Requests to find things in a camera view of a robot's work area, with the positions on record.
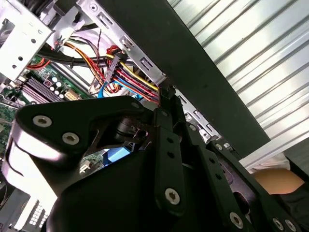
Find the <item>black plastic part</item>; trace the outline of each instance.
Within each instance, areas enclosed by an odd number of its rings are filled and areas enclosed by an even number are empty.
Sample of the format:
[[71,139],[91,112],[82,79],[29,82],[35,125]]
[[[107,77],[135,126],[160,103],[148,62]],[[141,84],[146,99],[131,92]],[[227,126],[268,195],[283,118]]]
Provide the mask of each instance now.
[[[92,154],[104,149],[105,144],[113,145],[109,128],[112,127],[114,133],[115,127],[123,118],[140,116],[144,112],[145,108],[136,99],[121,96],[31,105],[20,109],[15,118],[25,132],[61,154],[59,160],[49,160],[48,157],[45,160],[66,167],[78,163],[86,153]],[[52,125],[47,128],[34,125],[33,118],[37,115],[49,117]],[[64,143],[62,135],[67,132],[75,133],[79,137],[79,143]]]
[[47,220],[47,231],[85,232],[100,227],[107,232],[198,232],[210,226],[224,231],[213,197],[194,170],[183,167],[189,204],[181,218],[157,208],[154,174],[155,156],[144,151],[112,163],[64,191]]
[[223,149],[219,150],[217,142],[213,141],[207,145],[207,149],[212,150],[217,155],[219,162],[231,173],[233,181],[230,184],[231,190],[240,193],[247,201],[250,209],[250,219],[252,225],[259,231],[277,231],[278,228],[273,223],[273,218],[278,219],[284,225],[284,231],[292,231],[284,223],[290,220],[301,231],[294,219],[284,211],[281,206],[263,189],[263,187],[249,174],[249,172],[237,161],[237,159],[220,144]]
[[241,157],[270,141],[168,1],[98,2]]
[[60,15],[65,16],[67,12],[75,5],[76,0],[58,0],[54,4],[54,10]]

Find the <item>red wire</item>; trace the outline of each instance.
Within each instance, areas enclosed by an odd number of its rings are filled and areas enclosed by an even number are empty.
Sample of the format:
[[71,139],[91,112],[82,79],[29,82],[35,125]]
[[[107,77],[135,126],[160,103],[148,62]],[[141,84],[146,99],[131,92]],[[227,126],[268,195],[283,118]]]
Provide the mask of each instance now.
[[47,65],[49,65],[50,63],[50,60],[48,60],[44,65],[30,65],[30,66],[27,66],[27,69],[30,69],[30,70],[37,70],[37,69],[42,69],[44,67],[46,67]]
[[120,75],[122,75],[126,80],[128,80],[129,82],[131,82],[132,85],[134,85],[135,87],[141,88],[143,91],[145,91],[146,93],[148,93],[149,95],[153,96],[153,97],[157,97],[156,94],[154,94],[153,92],[149,91],[148,89],[146,89],[146,87],[144,87],[143,85],[141,85],[140,83],[138,83],[137,81],[133,80],[132,78],[130,78],[128,75],[126,75],[125,73],[121,72],[120,70],[117,70],[117,73],[119,73]]
[[141,95],[142,97],[144,97],[146,100],[148,100],[148,101],[150,101],[150,102],[157,103],[157,104],[159,103],[159,102],[156,101],[156,100],[153,100],[153,99],[148,98],[146,95],[144,95],[143,93],[141,93],[139,90],[137,90],[137,89],[132,89],[131,87],[127,86],[126,84],[124,84],[124,83],[122,83],[122,82],[121,82],[121,84],[122,84],[124,87],[126,87],[126,88],[132,90],[133,92],[136,92],[136,93],[140,94],[140,95]]

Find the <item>black wire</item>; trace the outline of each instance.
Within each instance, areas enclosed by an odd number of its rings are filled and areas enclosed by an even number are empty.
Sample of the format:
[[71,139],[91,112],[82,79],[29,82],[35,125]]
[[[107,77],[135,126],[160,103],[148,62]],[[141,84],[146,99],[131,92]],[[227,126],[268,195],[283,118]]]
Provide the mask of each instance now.
[[102,34],[102,30],[100,29],[100,33],[99,33],[99,35],[98,35],[98,46],[97,46],[97,49],[98,49],[97,64],[98,64],[98,62],[99,62],[99,47],[100,47],[101,34]]
[[44,4],[44,0],[33,0],[33,1],[30,1],[30,3],[29,3],[29,10],[30,10],[32,13],[35,13],[36,10],[37,10],[42,4]]
[[[42,58],[49,59],[49,60],[56,62],[56,63],[65,64],[65,65],[69,65],[69,66],[72,65],[73,57],[69,57],[69,56],[66,56],[64,54],[57,53],[55,51],[46,50],[46,49],[42,48],[38,52],[38,56],[40,56]],[[108,57],[106,57],[106,56],[99,57],[99,64],[98,64],[99,68],[108,67],[108,65],[106,64],[107,58]],[[97,61],[97,57],[92,57],[91,59],[94,62]],[[87,63],[82,58],[74,58],[73,65],[74,66],[81,66],[81,67],[88,67]],[[132,61],[127,61],[126,65],[135,66],[135,63],[132,62]]]
[[43,12],[43,10],[52,3],[53,0],[45,0],[41,6],[38,7],[38,9],[35,11],[35,15],[40,16],[40,14]]
[[92,30],[92,29],[95,29],[95,28],[98,28],[97,24],[92,23],[92,24],[88,24],[88,25],[82,26],[82,27],[81,27],[79,30],[77,30],[77,31]]

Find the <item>blue wire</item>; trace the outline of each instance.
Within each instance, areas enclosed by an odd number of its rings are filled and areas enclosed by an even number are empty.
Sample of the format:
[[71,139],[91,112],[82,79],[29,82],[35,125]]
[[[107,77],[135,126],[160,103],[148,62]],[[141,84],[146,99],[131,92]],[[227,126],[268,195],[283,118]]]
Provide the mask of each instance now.
[[[135,94],[138,94],[137,92],[135,92],[135,91],[133,91],[133,90],[131,90],[131,89],[128,89],[127,87],[125,87],[124,85],[122,85],[122,83],[119,81],[119,79],[118,79],[118,80],[115,80],[115,82],[116,82],[117,84],[121,85],[123,88],[126,88],[127,90],[129,90],[129,91],[131,91],[131,92],[133,92],[133,93],[135,93]],[[125,83],[125,81],[124,81],[124,84],[125,84],[125,85],[128,85],[128,86],[131,87],[131,88],[134,88],[134,87],[132,87],[130,84]]]
[[104,89],[105,87],[108,85],[108,82],[105,82],[102,86],[102,88],[100,89],[100,91],[98,92],[98,98],[104,98]]

